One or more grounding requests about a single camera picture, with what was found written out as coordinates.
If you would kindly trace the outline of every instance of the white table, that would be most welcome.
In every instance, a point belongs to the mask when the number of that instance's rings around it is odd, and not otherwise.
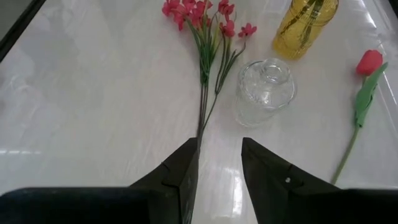
[[[238,26],[252,22],[258,32],[208,124],[193,223],[256,223],[241,165],[245,136],[321,179],[331,178],[353,131],[360,84],[354,67],[398,24],[382,1],[340,1],[308,54],[289,62],[298,84],[295,101],[259,129],[233,118],[237,74],[250,60],[275,56],[271,40],[289,3],[235,1]],[[161,13],[162,3],[44,4],[0,64],[0,192],[129,185],[195,136],[198,56],[188,29],[178,32]],[[381,81],[340,187],[398,186],[396,105],[386,103],[398,93],[396,70],[391,63],[387,71],[392,90],[388,79]],[[213,89],[215,71],[211,75]]]

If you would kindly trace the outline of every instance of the green leaf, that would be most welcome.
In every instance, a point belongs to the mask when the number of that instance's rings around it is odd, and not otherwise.
[[[356,95],[355,126],[360,128],[363,127],[366,114],[368,113],[370,105],[373,101],[373,94],[377,87],[377,82],[387,67],[388,62],[374,71],[373,74],[364,82],[362,89]]]

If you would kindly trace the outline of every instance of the flower petal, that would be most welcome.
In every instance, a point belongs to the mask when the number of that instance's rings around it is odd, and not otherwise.
[[[383,55],[377,50],[368,50],[363,55],[356,67],[356,72],[360,75],[370,76],[383,64]]]

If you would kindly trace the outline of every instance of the yellow glass bottle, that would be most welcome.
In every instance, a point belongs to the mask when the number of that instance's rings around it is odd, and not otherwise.
[[[286,59],[299,59],[335,15],[339,0],[292,0],[273,41]]]

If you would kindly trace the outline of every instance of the artificial flower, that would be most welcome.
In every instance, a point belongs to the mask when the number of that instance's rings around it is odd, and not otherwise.
[[[242,31],[238,34],[239,37],[249,37],[257,31],[257,27],[252,27],[250,23],[246,24],[246,27],[242,27]]]
[[[223,14],[224,8],[228,6],[229,0],[222,0],[220,3],[218,3],[218,12]]]
[[[208,9],[213,6],[213,3],[211,3],[211,1],[208,1],[208,0],[198,1],[197,2],[197,9],[199,9],[201,12],[204,12],[206,4],[207,4],[207,8]]]
[[[229,15],[231,15],[232,12],[234,12],[234,8],[235,8],[234,4],[224,7],[223,12],[221,14],[225,16],[226,21],[229,21]]]
[[[383,55],[377,50],[368,50],[356,67],[356,73],[366,77],[372,75],[383,64]]]
[[[183,29],[183,24],[185,18],[190,16],[191,10],[194,4],[186,3],[185,5],[178,5],[174,11],[174,22],[178,24],[178,29],[181,31]]]
[[[180,0],[166,0],[163,4],[162,12],[166,16],[169,16],[170,13],[180,5]]]
[[[220,23],[220,28],[221,28],[221,31],[224,33],[225,36],[227,36],[227,37],[235,36],[235,31],[234,31],[235,24],[234,24],[233,21],[228,21],[225,26],[221,22]]]

